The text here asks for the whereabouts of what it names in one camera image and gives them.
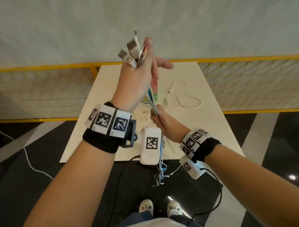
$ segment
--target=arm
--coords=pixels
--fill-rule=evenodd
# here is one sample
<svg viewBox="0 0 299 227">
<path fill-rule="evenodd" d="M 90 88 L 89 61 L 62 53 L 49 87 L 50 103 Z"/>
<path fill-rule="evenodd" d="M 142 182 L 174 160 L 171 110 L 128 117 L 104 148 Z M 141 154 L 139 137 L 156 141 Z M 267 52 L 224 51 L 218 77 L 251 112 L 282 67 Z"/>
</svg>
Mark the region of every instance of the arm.
<svg viewBox="0 0 299 227">
<path fill-rule="evenodd" d="M 149 89 L 157 67 L 171 69 L 169 61 L 153 57 L 151 39 L 146 38 L 143 66 L 123 64 L 112 104 L 132 112 Z M 82 141 L 68 162 L 44 191 L 24 226 L 91 226 L 101 201 L 115 154 Z"/>
<path fill-rule="evenodd" d="M 181 143 L 190 131 L 158 106 L 154 123 L 170 140 Z M 263 226 L 299 226 L 299 188 L 223 145 L 205 162 L 235 198 Z"/>
</svg>

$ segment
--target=black cable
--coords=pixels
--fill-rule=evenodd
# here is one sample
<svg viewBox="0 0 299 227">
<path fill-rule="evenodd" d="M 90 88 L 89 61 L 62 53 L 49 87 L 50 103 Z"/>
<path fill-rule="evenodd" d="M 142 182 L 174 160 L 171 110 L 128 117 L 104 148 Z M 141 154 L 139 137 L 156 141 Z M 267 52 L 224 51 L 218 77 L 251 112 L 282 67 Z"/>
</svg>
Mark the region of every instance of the black cable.
<svg viewBox="0 0 299 227">
<path fill-rule="evenodd" d="M 216 177 L 216 175 L 215 175 L 212 171 L 210 171 L 210 170 L 208 170 L 208 169 L 206 169 L 206 168 L 200 168 L 200 170 L 206 170 L 206 171 L 210 172 L 210 173 L 216 178 L 216 180 L 219 182 L 219 185 L 220 185 L 220 199 L 219 199 L 217 205 L 216 205 L 214 208 L 212 208 L 211 210 L 209 210 L 209 211 L 205 211 L 205 212 L 201 212 L 201 213 L 198 213 L 198 214 L 193 215 L 193 217 L 191 218 L 191 220 L 188 222 L 187 226 L 193 221 L 193 219 L 194 219 L 196 216 L 198 216 L 198 215 L 208 214 L 208 213 L 211 213 L 213 210 L 215 210 L 215 209 L 220 205 L 220 202 L 221 202 L 221 199 L 222 199 L 222 186 L 221 186 L 220 181 L 219 181 L 218 178 Z"/>
<path fill-rule="evenodd" d="M 125 168 L 128 166 L 129 162 L 132 161 L 132 160 L 135 159 L 135 158 L 140 158 L 140 155 L 137 155 L 137 156 L 132 157 L 132 158 L 126 163 L 126 165 L 123 167 L 123 169 L 122 169 L 122 171 L 120 172 L 120 175 L 119 175 L 119 177 L 118 177 L 118 180 L 117 180 L 117 186 L 116 186 L 116 193 L 115 193 L 114 203 L 113 203 L 113 207 L 112 207 L 112 212 L 111 212 L 111 215 L 110 215 L 110 218 L 109 218 L 109 222 L 108 222 L 108 227 L 110 226 L 110 222 L 111 222 L 111 219 L 112 219 L 112 215 L 113 215 L 114 207 L 115 207 L 115 204 L 116 204 L 116 198 L 117 198 L 117 192 L 118 192 L 119 180 L 120 180 L 120 178 L 121 178 L 121 175 L 123 174 L 123 171 L 124 171 Z"/>
</svg>

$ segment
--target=forearm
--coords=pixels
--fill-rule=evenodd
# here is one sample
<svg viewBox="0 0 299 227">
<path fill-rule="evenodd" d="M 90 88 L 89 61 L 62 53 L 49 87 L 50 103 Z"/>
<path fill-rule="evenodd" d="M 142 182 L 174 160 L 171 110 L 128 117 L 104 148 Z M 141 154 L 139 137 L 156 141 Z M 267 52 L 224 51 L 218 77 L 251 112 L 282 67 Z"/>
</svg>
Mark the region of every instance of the forearm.
<svg viewBox="0 0 299 227">
<path fill-rule="evenodd" d="M 263 226 L 299 226 L 296 186 L 222 145 L 205 162 Z"/>
<path fill-rule="evenodd" d="M 115 154 L 82 141 L 42 194 L 24 226 L 91 226 L 114 158 Z"/>
</svg>

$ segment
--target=wristband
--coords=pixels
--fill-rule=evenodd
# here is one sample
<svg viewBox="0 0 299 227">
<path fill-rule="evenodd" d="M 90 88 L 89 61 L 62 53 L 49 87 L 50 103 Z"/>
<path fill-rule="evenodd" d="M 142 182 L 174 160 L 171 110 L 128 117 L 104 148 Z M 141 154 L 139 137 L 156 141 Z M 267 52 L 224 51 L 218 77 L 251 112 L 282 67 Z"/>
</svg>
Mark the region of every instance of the wristband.
<svg viewBox="0 0 299 227">
<path fill-rule="evenodd" d="M 218 144 L 221 144 L 219 140 L 214 139 L 205 130 L 196 128 L 185 135 L 180 148 L 196 163 L 197 161 L 204 162 L 205 157 L 209 155 Z"/>
<path fill-rule="evenodd" d="M 136 120 L 131 113 L 116 108 L 112 103 L 96 105 L 86 121 L 83 140 L 108 153 L 116 153 L 119 146 L 133 147 L 137 139 Z"/>
</svg>

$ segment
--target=white shoe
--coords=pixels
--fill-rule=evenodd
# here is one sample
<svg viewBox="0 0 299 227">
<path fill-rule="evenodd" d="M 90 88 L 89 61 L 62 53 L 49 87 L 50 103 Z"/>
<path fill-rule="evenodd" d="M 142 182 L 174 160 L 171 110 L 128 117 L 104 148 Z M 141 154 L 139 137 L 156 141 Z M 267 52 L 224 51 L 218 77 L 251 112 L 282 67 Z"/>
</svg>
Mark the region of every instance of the white shoe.
<svg viewBox="0 0 299 227">
<path fill-rule="evenodd" d="M 183 215 L 182 207 L 177 201 L 170 201 L 167 205 L 167 217 L 171 215 Z"/>
<path fill-rule="evenodd" d="M 150 199 L 145 199 L 141 202 L 140 206 L 139 206 L 139 213 L 143 212 L 143 211 L 150 211 L 150 213 L 154 214 L 154 206 L 153 203 Z"/>
</svg>

